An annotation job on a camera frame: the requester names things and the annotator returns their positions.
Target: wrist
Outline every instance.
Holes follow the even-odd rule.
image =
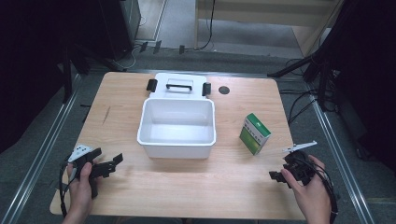
[[[67,216],[64,218],[63,224],[73,223],[73,224],[83,224],[87,214],[83,214],[80,211],[70,209]]]
[[[310,217],[306,218],[306,223],[307,224],[329,224],[330,223],[330,218],[323,218],[323,217]]]

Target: hand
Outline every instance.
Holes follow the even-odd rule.
[[[67,174],[72,174],[73,165],[68,164]],[[70,185],[70,208],[63,224],[65,223],[84,223],[85,218],[92,210],[92,197],[89,176],[92,165],[87,162],[82,167],[79,180],[73,180]]]
[[[311,155],[308,158],[324,169],[323,162]],[[303,212],[307,223],[330,223],[332,205],[320,177],[314,175],[308,185],[301,186],[290,171],[282,169],[281,173],[293,189],[297,204]]]

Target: medicine box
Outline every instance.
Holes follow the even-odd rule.
[[[239,137],[253,155],[257,155],[262,150],[270,136],[271,132],[253,113],[246,116]]]

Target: white plastic bin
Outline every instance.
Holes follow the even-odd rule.
[[[150,97],[137,141],[151,158],[205,159],[216,142],[215,106],[202,97]]]

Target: black circular hole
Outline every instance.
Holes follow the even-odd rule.
[[[226,95],[226,94],[230,93],[230,88],[228,88],[228,87],[226,87],[226,86],[222,86],[222,87],[219,88],[219,92],[220,92],[221,94]]]

